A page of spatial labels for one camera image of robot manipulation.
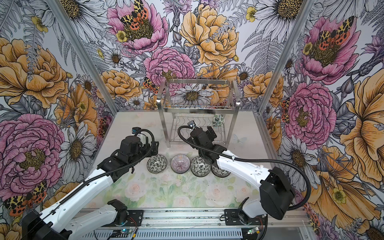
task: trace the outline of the dish rack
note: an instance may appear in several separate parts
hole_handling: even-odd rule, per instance
[[[228,85],[229,94],[228,97],[221,101],[220,104],[215,104],[214,106],[191,106],[183,105],[180,103],[174,103],[170,96],[170,90],[177,91],[173,86],[178,86],[178,84],[172,83],[184,83],[184,84],[214,84],[217,85]],[[191,91],[212,91],[212,89],[194,89]],[[236,81],[222,80],[222,79],[167,79],[161,83],[159,87],[159,93],[157,94],[157,108],[160,114],[160,120],[164,131],[164,136],[166,139],[167,147],[170,147],[171,142],[183,142],[182,139],[177,134],[177,129],[182,125],[187,125],[191,120],[195,121],[197,126],[206,128],[207,126],[213,127],[217,138],[214,143],[224,144],[225,147],[228,147],[229,142],[232,137],[233,128],[236,123],[237,114],[240,108],[240,93],[237,87]],[[170,132],[168,132],[164,113],[172,113],[172,126]],[[213,126],[213,120],[215,114],[223,114],[224,119],[226,114],[232,114],[232,119],[230,122],[228,133],[225,131],[225,125],[228,126],[228,122],[224,121],[221,126]],[[181,134],[183,137],[188,138],[190,135],[191,129],[183,129]]]

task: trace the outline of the pink peony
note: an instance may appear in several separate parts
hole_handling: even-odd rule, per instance
[[[125,28],[120,21],[121,17],[132,15],[133,3],[129,7],[124,3],[123,8],[117,5],[116,8],[107,9],[108,24],[112,26],[109,31],[114,35],[118,33],[119,37],[116,42],[123,45],[124,55],[139,55],[167,44],[169,27],[166,17],[161,18],[153,4],[149,6],[144,0],[143,3],[144,8],[148,9],[148,20],[144,20],[138,30]]]
[[[360,31],[356,30],[356,18],[349,30],[350,36],[340,45],[330,44],[326,50],[320,50],[319,33],[338,29],[343,22],[336,23],[336,19],[321,17],[310,30],[310,35],[305,38],[305,46],[301,58],[296,62],[298,72],[309,76],[313,81],[322,81],[329,85],[345,75],[356,61],[358,54],[353,54]]]
[[[172,48],[157,49],[152,57],[146,58],[143,63],[147,70],[147,78],[156,86],[160,86],[167,75],[182,79],[191,79],[195,76],[192,60],[187,55]],[[172,83],[169,87],[171,96],[174,96],[177,89],[185,87],[185,85]]]
[[[61,176],[60,145],[64,134],[37,114],[0,123],[0,197],[25,195],[43,181],[51,187]]]
[[[290,122],[285,125],[287,135],[300,138],[308,149],[321,147],[336,124],[332,100],[329,89],[321,83],[300,83],[290,98]]]

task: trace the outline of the patterned bowl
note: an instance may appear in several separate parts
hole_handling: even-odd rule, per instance
[[[211,171],[211,167],[205,163],[204,159],[197,156],[192,159],[191,171],[196,177],[205,177]]]
[[[188,171],[191,161],[186,155],[178,154],[170,161],[170,166],[176,173],[185,173]]]
[[[167,158],[163,155],[155,155],[149,158],[147,169],[151,173],[161,173],[167,167]]]
[[[211,165],[211,170],[217,177],[228,177],[231,174],[231,172],[215,167],[213,164]]]

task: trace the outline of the mounting plate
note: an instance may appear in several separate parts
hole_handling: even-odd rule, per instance
[[[127,215],[135,220],[137,226],[141,226],[144,210],[127,210]],[[117,226],[114,223],[104,225],[103,227],[134,227],[135,223],[131,219],[127,219],[124,225]]]
[[[240,218],[238,217],[239,212],[241,209],[224,209],[224,215],[225,215],[225,225],[227,226],[235,226],[235,225],[245,225],[240,221]],[[265,225],[265,217],[262,215],[256,216],[255,218],[249,219],[250,223],[245,225]]]

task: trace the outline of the floral tablecloth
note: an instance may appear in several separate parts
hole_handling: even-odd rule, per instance
[[[97,195],[86,207],[99,208],[112,199],[118,199],[128,208],[170,208],[170,207],[237,207],[246,197],[258,195],[249,183],[230,174],[219,178],[210,172],[205,177],[196,177],[189,169],[177,174],[170,167],[170,160],[177,154],[185,154],[192,160],[197,150],[186,144],[165,146],[164,134],[158,113],[118,113],[105,141],[97,155],[96,165],[120,145],[123,138],[130,135],[132,127],[139,126],[151,130],[160,141],[159,154],[167,158],[167,168],[159,174],[147,170],[148,158],[135,166],[133,174],[123,175],[112,186]],[[257,131],[251,112],[240,112],[229,149],[243,157],[266,157],[261,137]]]

